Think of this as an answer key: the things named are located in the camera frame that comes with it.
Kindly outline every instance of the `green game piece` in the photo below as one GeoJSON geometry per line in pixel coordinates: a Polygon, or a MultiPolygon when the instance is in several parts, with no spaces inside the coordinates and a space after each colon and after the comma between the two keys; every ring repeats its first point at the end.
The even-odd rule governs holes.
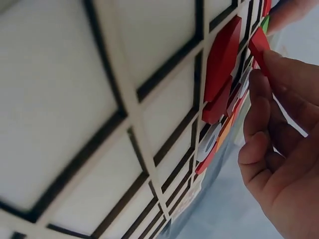
{"type": "Polygon", "coordinates": [[[268,31],[268,25],[269,25],[269,15],[267,15],[263,22],[261,23],[261,28],[263,29],[264,33],[267,34],[268,31]]]}

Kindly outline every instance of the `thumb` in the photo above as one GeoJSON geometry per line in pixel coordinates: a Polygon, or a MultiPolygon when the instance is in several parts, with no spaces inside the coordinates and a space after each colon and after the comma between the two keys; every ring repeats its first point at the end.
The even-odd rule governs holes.
{"type": "Polygon", "coordinates": [[[284,58],[274,51],[265,51],[264,60],[271,81],[319,106],[319,66],[284,58]]]}

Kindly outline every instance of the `black grid line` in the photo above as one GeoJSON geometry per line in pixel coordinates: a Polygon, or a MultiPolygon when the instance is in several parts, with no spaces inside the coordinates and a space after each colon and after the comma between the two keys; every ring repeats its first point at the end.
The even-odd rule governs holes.
{"type": "Polygon", "coordinates": [[[249,63],[252,61],[253,59],[253,55],[250,54],[249,57],[247,58],[245,65],[244,65],[244,70],[247,69],[247,67],[249,66],[249,63]]]}
{"type": "Polygon", "coordinates": [[[252,32],[255,31],[256,27],[259,25],[260,17],[261,17],[261,11],[262,11],[262,6],[263,6],[263,0],[252,0],[256,4],[257,2],[259,3],[258,6],[258,15],[257,15],[257,20],[254,22],[253,27],[252,27],[252,32]]]}
{"type": "Polygon", "coordinates": [[[98,25],[94,17],[91,1],[85,0],[84,6],[88,14],[89,23],[92,28],[94,40],[99,50],[100,58],[103,63],[106,76],[109,79],[114,98],[118,105],[118,111],[108,119],[102,127],[94,134],[94,136],[84,145],[84,147],[74,156],[71,162],[66,166],[62,173],[52,182],[48,189],[42,194],[31,210],[22,212],[14,206],[5,202],[0,202],[3,210],[22,218],[31,223],[35,223],[38,218],[44,213],[48,206],[52,203],[55,197],[62,191],[66,184],[72,179],[76,172],[87,162],[92,154],[101,146],[101,144],[108,138],[108,136],[124,121],[127,114],[123,107],[119,91],[115,83],[114,75],[112,73],[108,58],[104,51],[103,40],[101,35],[97,34],[98,25]]]}
{"type": "Polygon", "coordinates": [[[155,231],[150,235],[149,239],[153,239],[155,235],[159,232],[159,230],[162,228],[162,226],[166,223],[166,220],[164,219],[159,226],[155,229],[155,231]]]}
{"type": "Polygon", "coordinates": [[[245,64],[245,58],[246,58],[246,54],[247,54],[247,49],[248,47],[246,47],[244,49],[244,51],[241,53],[241,57],[240,57],[240,63],[239,63],[239,68],[238,68],[238,72],[235,76],[235,79],[233,80],[233,82],[231,83],[231,87],[230,87],[230,96],[233,94],[234,89],[236,88],[236,86],[238,85],[240,78],[243,74],[243,69],[244,69],[244,64],[245,64]]]}
{"type": "Polygon", "coordinates": [[[47,228],[52,229],[54,231],[64,233],[67,235],[71,235],[74,237],[90,239],[90,238],[99,238],[103,232],[112,224],[113,220],[119,215],[119,213],[123,210],[123,208],[129,203],[130,199],[138,192],[138,190],[143,186],[148,178],[148,174],[141,173],[139,177],[135,180],[135,182],[131,185],[131,187],[127,190],[127,192],[122,196],[122,198],[117,202],[115,207],[110,211],[110,213],[103,219],[103,221],[99,224],[99,226],[94,230],[91,235],[85,235],[81,233],[77,233],[75,231],[68,230],[66,228],[49,224],[47,228]]]}
{"type": "Polygon", "coordinates": [[[94,134],[94,136],[84,145],[84,147],[74,156],[71,162],[64,170],[56,177],[48,189],[38,199],[32,209],[28,212],[22,212],[15,209],[13,206],[0,202],[0,207],[19,218],[28,222],[36,223],[38,218],[45,212],[55,197],[68,184],[73,176],[80,168],[88,161],[93,153],[101,146],[108,136],[123,122],[124,118],[115,113],[106,123],[94,134]]]}
{"type": "Polygon", "coordinates": [[[91,0],[83,0],[83,6],[88,18],[88,22],[90,24],[91,32],[96,44],[96,48],[98,50],[104,71],[106,75],[109,78],[109,83],[112,88],[112,92],[114,94],[115,100],[118,104],[118,107],[120,109],[120,113],[125,117],[127,115],[124,104],[121,98],[121,95],[118,90],[118,86],[114,77],[114,74],[112,72],[112,68],[110,65],[109,57],[107,55],[106,47],[104,44],[103,36],[102,36],[102,31],[99,26],[99,21],[97,19],[97,14],[95,12],[94,6],[93,6],[93,1],[91,0]]]}
{"type": "Polygon", "coordinates": [[[248,15],[247,15],[247,23],[246,23],[246,29],[245,29],[245,36],[244,39],[240,42],[239,44],[239,48],[238,48],[238,52],[240,52],[243,47],[245,46],[245,44],[247,43],[247,41],[249,40],[249,31],[250,31],[250,25],[251,25],[251,18],[252,18],[252,12],[253,12],[253,6],[254,6],[254,2],[253,0],[251,0],[249,2],[249,6],[248,6],[248,15]]]}
{"type": "Polygon", "coordinates": [[[189,191],[190,187],[187,187],[184,192],[181,194],[181,196],[179,197],[179,199],[177,200],[177,202],[174,204],[174,206],[172,207],[172,209],[169,211],[169,215],[172,215],[173,212],[175,211],[175,209],[178,207],[178,205],[180,204],[180,202],[183,200],[184,196],[186,195],[186,193],[189,191]]]}
{"type": "Polygon", "coordinates": [[[227,16],[229,16],[238,6],[237,0],[232,0],[231,6],[229,6],[226,10],[224,10],[221,14],[219,14],[216,18],[214,18],[209,23],[209,32],[215,29],[227,16]]]}
{"type": "Polygon", "coordinates": [[[180,190],[182,189],[182,187],[185,185],[185,183],[188,181],[188,179],[190,178],[190,176],[192,175],[192,172],[188,171],[186,173],[186,175],[183,177],[183,179],[181,180],[181,182],[179,183],[179,185],[176,187],[176,189],[174,190],[174,192],[172,193],[172,195],[169,197],[169,199],[166,202],[166,206],[168,207],[169,205],[171,205],[172,201],[174,200],[174,198],[177,196],[177,194],[180,192],[180,190]]]}
{"type": "Polygon", "coordinates": [[[139,225],[142,223],[142,221],[145,219],[145,217],[150,213],[150,211],[154,207],[158,207],[157,199],[153,198],[150,203],[146,206],[146,208],[142,211],[142,213],[139,215],[139,217],[134,221],[134,223],[131,225],[131,227],[126,231],[126,233],[122,236],[121,239],[129,239],[130,236],[135,232],[135,230],[139,227],[139,225]]]}
{"type": "Polygon", "coordinates": [[[139,146],[138,146],[138,143],[137,143],[137,140],[136,140],[136,137],[135,137],[135,135],[134,135],[134,132],[133,132],[133,129],[132,129],[132,128],[129,128],[129,130],[128,130],[128,135],[129,135],[131,144],[132,144],[132,146],[133,146],[135,155],[136,155],[136,157],[137,157],[138,160],[139,160],[139,163],[140,163],[140,166],[141,166],[143,172],[145,172],[145,173],[149,176],[149,173],[148,173],[148,171],[147,171],[147,169],[146,169],[146,166],[145,166],[145,163],[144,163],[144,160],[143,160],[141,151],[140,151],[140,149],[139,149],[139,146]]]}
{"type": "Polygon", "coordinates": [[[22,233],[13,233],[10,239],[25,239],[26,235],[22,233]]]}
{"type": "Polygon", "coordinates": [[[186,154],[184,155],[184,157],[182,158],[182,160],[178,163],[178,165],[175,167],[175,169],[173,170],[173,172],[169,175],[169,177],[166,179],[166,181],[164,182],[164,184],[161,187],[161,190],[163,191],[163,193],[166,192],[166,190],[168,189],[168,187],[171,185],[171,183],[174,181],[174,179],[176,178],[176,176],[178,175],[178,173],[181,171],[181,169],[186,165],[186,163],[189,161],[189,158],[192,156],[192,154],[194,153],[194,148],[190,148],[186,154]]]}
{"type": "MultiPolygon", "coordinates": [[[[202,52],[198,53],[195,57],[194,64],[194,89],[193,89],[193,106],[192,109],[188,112],[188,114],[184,117],[184,119],[179,123],[178,127],[173,131],[173,133],[169,136],[164,145],[159,149],[159,151],[154,156],[155,166],[157,167],[159,163],[164,159],[169,150],[176,143],[181,134],[185,131],[185,129],[189,126],[194,117],[199,111],[200,105],[200,84],[201,84],[201,66],[202,66],[202,52]]],[[[191,132],[191,145],[195,147],[195,138],[196,138],[196,129],[197,125],[192,125],[191,132]]]]}
{"type": "Polygon", "coordinates": [[[194,176],[194,181],[196,181],[196,179],[199,177],[199,174],[196,174],[195,176],[194,176]]]}
{"type": "Polygon", "coordinates": [[[56,232],[67,234],[67,235],[74,236],[74,237],[77,237],[77,238],[91,239],[91,236],[88,236],[88,235],[85,235],[85,234],[81,234],[81,233],[77,233],[77,232],[74,232],[74,231],[71,231],[71,230],[68,230],[68,229],[53,225],[53,224],[49,224],[47,226],[47,228],[49,228],[51,230],[54,230],[56,232]]]}
{"type": "Polygon", "coordinates": [[[157,167],[159,163],[164,159],[169,150],[173,147],[175,142],[181,136],[181,134],[185,131],[189,123],[194,119],[198,112],[192,108],[182,122],[178,125],[178,127],[174,130],[174,132],[170,135],[168,140],[164,143],[164,145],[159,149],[159,151],[154,156],[154,163],[157,167]]]}
{"type": "MultiPolygon", "coordinates": [[[[45,212],[45,210],[48,208],[48,206],[53,202],[53,200],[55,199],[55,197],[62,191],[62,189],[67,185],[67,183],[72,179],[72,177],[75,175],[75,173],[87,162],[87,160],[90,158],[90,156],[98,149],[98,147],[104,142],[105,139],[108,138],[108,136],[123,122],[123,120],[127,117],[121,96],[119,94],[118,91],[118,87],[117,87],[117,83],[116,80],[114,78],[114,75],[112,73],[112,69],[110,67],[109,61],[108,61],[108,57],[107,57],[107,53],[104,47],[104,43],[103,43],[103,39],[100,33],[100,29],[99,29],[99,25],[98,25],[98,21],[97,21],[97,17],[95,14],[95,10],[94,10],[94,6],[93,3],[89,0],[83,0],[84,2],[84,6],[86,9],[86,13],[88,15],[89,21],[90,21],[90,25],[92,28],[92,33],[94,36],[94,40],[95,43],[97,45],[97,48],[99,50],[99,54],[100,54],[100,58],[101,61],[103,63],[103,67],[104,70],[106,72],[107,77],[109,78],[109,83],[111,86],[111,89],[113,91],[115,100],[117,102],[118,105],[118,111],[107,121],[105,122],[105,124],[96,132],[96,134],[92,137],[92,139],[78,152],[78,154],[73,158],[73,160],[69,163],[69,165],[65,168],[65,170],[56,178],[56,180],[49,186],[49,188],[47,189],[47,191],[40,197],[40,199],[37,201],[37,203],[35,204],[35,206],[30,210],[30,212],[21,212],[17,209],[15,209],[14,207],[4,203],[4,202],[0,202],[0,207],[19,217],[22,218],[26,221],[35,223],[38,218],[45,212]]],[[[247,27],[250,27],[251,25],[251,12],[253,9],[253,4],[256,3],[256,1],[250,1],[249,3],[249,14],[248,14],[248,21],[247,21],[247,27]]],[[[183,60],[183,58],[185,57],[185,55],[187,55],[194,47],[196,47],[199,42],[203,39],[203,0],[196,0],[195,1],[195,5],[196,5],[196,31],[195,31],[195,36],[194,38],[192,38],[186,45],[184,45],[177,53],[175,53],[160,69],[158,69],[154,74],[153,74],[153,79],[152,77],[149,80],[154,81],[154,79],[157,79],[157,81],[154,81],[154,85],[151,86],[149,85],[149,87],[146,87],[146,83],[143,85],[146,88],[144,89],[144,91],[141,91],[139,94],[139,91],[142,90],[142,87],[138,89],[138,96],[139,96],[139,101],[141,102],[147,95],[149,92],[151,92],[156,85],[181,61],[183,60]]],[[[232,6],[230,6],[228,9],[226,9],[224,12],[222,12],[217,18],[215,18],[209,25],[210,27],[210,31],[212,31],[219,23],[221,23],[233,10],[235,10],[237,7],[237,1],[233,0],[233,4],[232,6]]],[[[259,1],[259,10],[258,10],[258,17],[257,17],[257,21],[254,23],[253,25],[253,31],[254,29],[258,26],[259,24],[259,20],[261,17],[261,11],[262,11],[262,0],[259,1]]],[[[240,43],[240,50],[245,46],[245,44],[247,43],[247,40],[249,39],[249,29],[245,32],[245,37],[244,40],[240,43]]],[[[236,75],[235,78],[235,82],[239,82],[242,72],[243,70],[245,70],[248,65],[251,63],[252,60],[252,56],[250,55],[249,58],[246,60],[245,62],[245,56],[246,56],[246,51],[247,49],[245,49],[242,53],[241,56],[241,62],[240,62],[240,70],[236,75]]],[[[180,125],[176,128],[176,130],[173,132],[173,134],[169,137],[169,139],[165,142],[166,143],[170,143],[170,147],[169,145],[165,144],[162,146],[162,148],[159,150],[159,152],[156,154],[157,160],[156,160],[156,156],[154,157],[155,163],[156,161],[158,161],[158,164],[160,163],[160,161],[164,158],[164,156],[166,155],[166,153],[169,151],[169,149],[171,149],[171,147],[174,145],[174,143],[178,140],[179,136],[185,131],[186,127],[189,125],[189,123],[191,122],[191,120],[195,117],[195,115],[198,113],[198,109],[199,109],[199,91],[200,91],[200,79],[201,79],[201,55],[202,52],[200,52],[196,57],[195,57],[195,70],[194,70],[194,80],[195,80],[195,84],[194,84],[194,105],[193,108],[190,110],[190,112],[187,114],[187,116],[184,118],[184,120],[187,118],[188,119],[188,123],[186,124],[186,122],[183,123],[183,121],[180,123],[180,125]]],[[[232,91],[235,89],[235,87],[237,86],[237,83],[233,86],[232,85],[232,90],[231,90],[231,94],[232,91]]],[[[222,123],[226,121],[227,118],[223,118],[223,120],[221,121],[222,123]]],[[[191,138],[191,148],[189,148],[189,150],[186,152],[186,154],[184,155],[184,157],[182,158],[181,162],[179,164],[182,163],[183,160],[185,159],[189,159],[189,157],[191,157],[191,155],[194,153],[194,141],[195,141],[195,137],[193,137],[194,135],[196,135],[196,130],[197,127],[194,125],[197,125],[197,120],[195,120],[195,123],[192,124],[192,138],[191,138]]],[[[203,130],[200,132],[200,137],[199,137],[199,141],[201,141],[204,137],[204,135],[208,132],[209,128],[211,127],[211,125],[206,124],[205,127],[203,128],[203,130]]],[[[103,229],[97,227],[97,229],[94,231],[94,233],[91,236],[87,236],[87,235],[83,235],[83,234],[79,234],[76,232],[72,232],[70,230],[58,227],[56,225],[52,225],[49,224],[47,226],[47,228],[51,229],[51,230],[55,230],[64,234],[68,234],[68,235],[72,235],[75,237],[79,237],[79,238],[85,238],[85,239],[95,239],[98,238],[100,235],[99,233],[103,230],[103,232],[106,230],[106,228],[113,222],[113,220],[115,219],[115,217],[121,212],[121,210],[127,205],[127,203],[130,201],[131,197],[133,194],[135,194],[140,187],[142,186],[143,183],[145,183],[145,181],[148,178],[148,173],[147,170],[145,168],[144,165],[144,161],[142,159],[141,153],[139,151],[138,145],[136,143],[134,134],[132,129],[129,129],[129,136],[131,139],[131,143],[133,145],[133,148],[135,150],[135,153],[139,159],[139,162],[141,164],[141,167],[143,169],[143,173],[138,177],[138,179],[133,183],[133,185],[135,184],[135,188],[134,191],[131,190],[133,188],[133,185],[129,188],[130,193],[127,195],[127,193],[129,192],[129,190],[125,193],[125,195],[121,198],[121,200],[123,201],[119,201],[116,206],[113,208],[116,209],[116,215],[115,213],[113,214],[113,219],[109,218],[109,215],[112,213],[112,211],[107,215],[107,217],[103,220],[103,222],[99,225],[99,227],[102,226],[103,224],[103,229]]],[[[179,172],[178,169],[180,170],[182,167],[180,168],[175,168],[173,172],[175,172],[175,176],[177,175],[177,173],[179,172]]],[[[168,186],[171,184],[168,183],[170,180],[171,182],[174,180],[174,174],[172,173],[169,178],[166,180],[166,182],[163,184],[162,186],[162,190],[164,192],[164,189],[166,187],[166,189],[168,188],[168,186]]],[[[173,199],[175,198],[175,196],[177,195],[177,193],[180,191],[177,191],[177,189],[174,191],[174,193],[171,195],[171,197],[169,198],[170,203],[173,201],[173,199]]],[[[181,197],[179,198],[179,200],[176,202],[176,204],[174,205],[174,207],[170,210],[169,214],[171,215],[173,213],[173,211],[176,209],[176,207],[178,206],[178,204],[181,202],[181,200],[183,199],[183,197],[185,196],[185,194],[187,193],[187,191],[190,189],[190,184],[188,184],[187,189],[183,192],[183,194],[181,195],[181,197]]],[[[138,225],[143,221],[143,219],[146,217],[146,215],[149,213],[149,211],[155,206],[155,204],[158,203],[157,198],[154,197],[152,199],[152,201],[147,205],[147,207],[145,208],[145,210],[140,214],[140,216],[137,218],[137,220],[134,222],[134,224],[129,228],[129,230],[126,232],[126,238],[129,238],[129,236],[134,232],[134,230],[138,227],[138,225]]],[[[145,235],[153,228],[154,224],[160,219],[160,217],[162,216],[162,211],[159,212],[157,214],[157,216],[154,218],[154,223],[153,221],[151,222],[151,224],[148,226],[149,230],[148,231],[144,231],[143,233],[145,233],[145,235]]],[[[163,224],[166,222],[166,220],[163,220],[162,223],[158,226],[158,230],[163,226],[163,224]]],[[[26,235],[21,234],[21,233],[13,233],[13,235],[11,236],[11,238],[14,239],[23,239],[25,238],[26,235]]]]}
{"type": "Polygon", "coordinates": [[[142,173],[124,194],[124,196],[119,200],[115,207],[110,211],[110,213],[104,218],[100,225],[92,233],[91,237],[99,238],[104,231],[112,224],[113,220],[119,215],[123,208],[129,203],[131,198],[138,192],[142,185],[146,182],[148,175],[142,173]]]}
{"type": "Polygon", "coordinates": [[[146,227],[146,229],[139,236],[139,239],[145,238],[145,236],[150,232],[150,230],[153,228],[155,223],[161,218],[162,215],[163,215],[162,212],[157,213],[157,215],[154,217],[154,219],[151,221],[151,223],[146,227]]]}
{"type": "Polygon", "coordinates": [[[210,124],[205,124],[204,128],[201,130],[201,132],[199,133],[199,143],[202,142],[203,138],[205,137],[205,135],[207,134],[208,130],[210,129],[211,125],[210,124]]]}
{"type": "Polygon", "coordinates": [[[155,188],[154,188],[154,186],[153,186],[152,181],[149,181],[149,187],[150,187],[150,190],[151,190],[151,192],[152,192],[152,194],[153,194],[153,197],[158,200],[158,196],[157,196],[157,194],[156,194],[156,192],[155,192],[155,188]]]}
{"type": "Polygon", "coordinates": [[[193,106],[199,111],[200,105],[200,85],[201,85],[201,68],[202,68],[202,55],[203,52],[199,52],[195,57],[194,66],[194,92],[193,92],[193,106]]]}
{"type": "Polygon", "coordinates": [[[204,24],[203,24],[203,0],[195,0],[195,35],[173,54],[157,71],[155,71],[146,82],[138,88],[137,94],[139,102],[142,102],[146,96],[153,91],[159,82],[181,62],[182,59],[194,49],[203,39],[204,24]]]}

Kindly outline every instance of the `hand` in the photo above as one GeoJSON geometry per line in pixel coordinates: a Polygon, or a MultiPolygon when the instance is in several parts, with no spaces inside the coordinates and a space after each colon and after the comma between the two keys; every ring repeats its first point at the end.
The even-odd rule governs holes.
{"type": "Polygon", "coordinates": [[[252,105],[238,159],[242,177],[284,238],[318,239],[319,66],[272,51],[264,59],[272,78],[259,70],[250,76],[252,105]],[[307,137],[287,123],[273,93],[307,137]]]}
{"type": "Polygon", "coordinates": [[[318,3],[319,0],[286,0],[270,14],[267,34],[272,35],[288,24],[301,20],[318,3]]]}

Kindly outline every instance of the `red game piece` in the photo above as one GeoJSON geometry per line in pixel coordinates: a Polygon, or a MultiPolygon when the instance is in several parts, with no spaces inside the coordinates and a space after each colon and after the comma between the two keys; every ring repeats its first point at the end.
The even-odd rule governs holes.
{"type": "Polygon", "coordinates": [[[270,50],[270,46],[261,27],[257,29],[253,37],[250,39],[248,47],[251,51],[251,54],[256,59],[263,74],[270,78],[271,75],[266,67],[263,55],[265,50],[270,50]]]}
{"type": "Polygon", "coordinates": [[[241,84],[238,84],[236,88],[234,89],[233,94],[230,96],[228,102],[227,102],[227,111],[225,115],[227,117],[230,117],[233,114],[234,105],[238,99],[239,90],[240,90],[241,84]]]}
{"type": "Polygon", "coordinates": [[[264,1],[264,9],[263,9],[263,16],[267,16],[271,9],[271,0],[264,1]]]}
{"type": "Polygon", "coordinates": [[[211,161],[213,160],[215,153],[217,150],[217,143],[215,143],[214,147],[212,148],[211,152],[209,155],[205,158],[204,161],[202,161],[196,168],[195,173],[196,174],[202,174],[205,169],[210,165],[211,161]]]}
{"type": "Polygon", "coordinates": [[[212,102],[235,67],[239,48],[241,18],[234,17],[217,34],[207,59],[204,100],[212,102]]]}
{"type": "Polygon", "coordinates": [[[213,102],[209,102],[203,109],[202,120],[209,124],[215,124],[219,121],[220,117],[225,113],[227,109],[227,102],[229,98],[232,76],[228,77],[228,81],[224,87],[220,90],[219,95],[213,102]]]}

